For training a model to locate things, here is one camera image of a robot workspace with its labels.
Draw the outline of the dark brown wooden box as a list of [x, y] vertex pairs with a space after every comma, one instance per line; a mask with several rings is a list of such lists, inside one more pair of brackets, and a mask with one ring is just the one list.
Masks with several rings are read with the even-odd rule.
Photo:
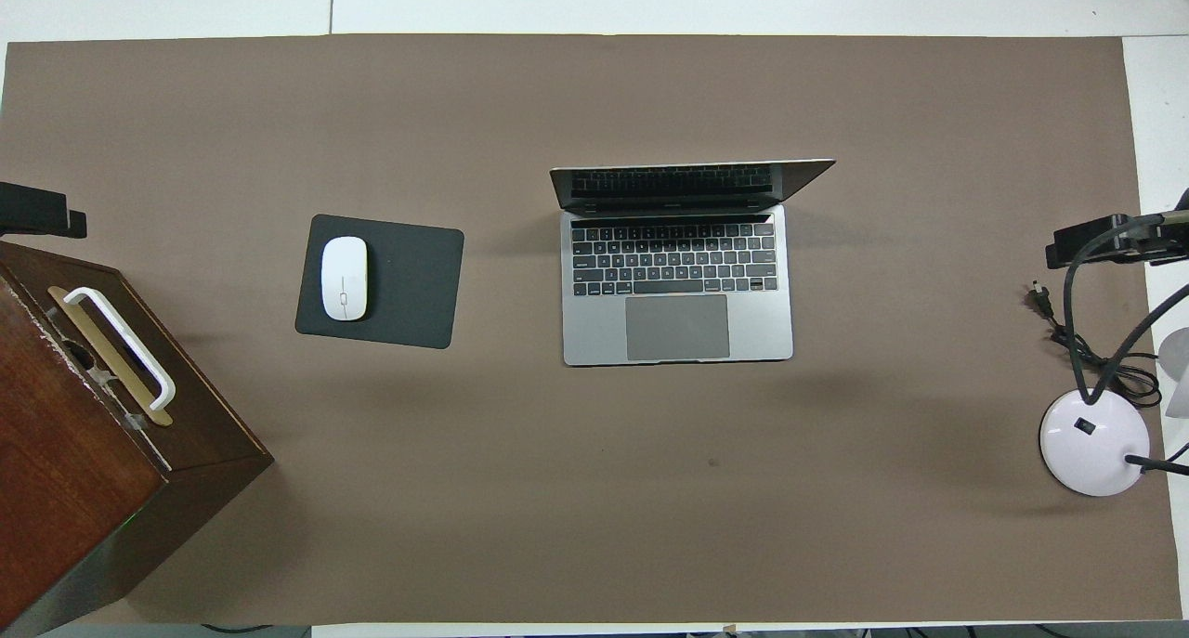
[[[174, 375], [158, 385], [97, 312], [94, 288]], [[117, 269], [0, 241], [0, 638], [114, 604], [272, 456]]]

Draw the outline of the grey Apple laptop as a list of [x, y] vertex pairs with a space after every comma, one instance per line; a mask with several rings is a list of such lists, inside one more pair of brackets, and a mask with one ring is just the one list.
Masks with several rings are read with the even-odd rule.
[[786, 360], [784, 202], [828, 157], [554, 168], [570, 367]]

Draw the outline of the white desk lamp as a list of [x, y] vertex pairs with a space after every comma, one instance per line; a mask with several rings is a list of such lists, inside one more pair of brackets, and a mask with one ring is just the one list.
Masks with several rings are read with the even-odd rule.
[[1151, 456], [1141, 409], [1159, 405], [1162, 392], [1155, 372], [1130, 364], [1133, 359], [1156, 360], [1156, 354], [1125, 355], [1122, 375], [1114, 377], [1095, 404], [1087, 404], [1074, 389], [1053, 400], [1042, 418], [1038, 444], [1043, 461], [1057, 481], [1078, 494], [1113, 497], [1150, 470], [1189, 475], [1185, 465]]

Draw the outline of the brown paper table mat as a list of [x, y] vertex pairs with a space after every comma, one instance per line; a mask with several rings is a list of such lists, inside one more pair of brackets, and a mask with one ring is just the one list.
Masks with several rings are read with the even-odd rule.
[[[791, 360], [562, 364], [552, 168], [799, 157]], [[20, 43], [0, 178], [275, 457], [94, 623], [1182, 613], [1165, 476], [1078, 497], [1037, 442], [1072, 375], [1023, 291], [1138, 209], [1114, 38]], [[463, 230], [449, 347], [294, 328], [319, 214]]]

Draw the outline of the black mouse pad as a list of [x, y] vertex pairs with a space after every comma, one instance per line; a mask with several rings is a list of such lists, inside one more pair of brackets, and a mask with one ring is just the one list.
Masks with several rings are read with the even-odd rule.
[[[342, 239], [359, 241], [365, 255], [352, 261], [365, 271], [360, 315], [341, 307], [341, 280], [323, 277], [323, 253]], [[379, 222], [319, 214], [312, 219], [294, 328], [309, 336], [446, 349], [453, 336], [464, 234], [457, 228]]]

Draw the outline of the white computer mouse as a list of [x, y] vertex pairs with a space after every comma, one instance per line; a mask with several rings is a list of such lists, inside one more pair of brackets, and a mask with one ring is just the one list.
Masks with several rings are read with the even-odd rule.
[[320, 269], [323, 315], [358, 321], [369, 312], [369, 244], [359, 236], [335, 236], [323, 244]]

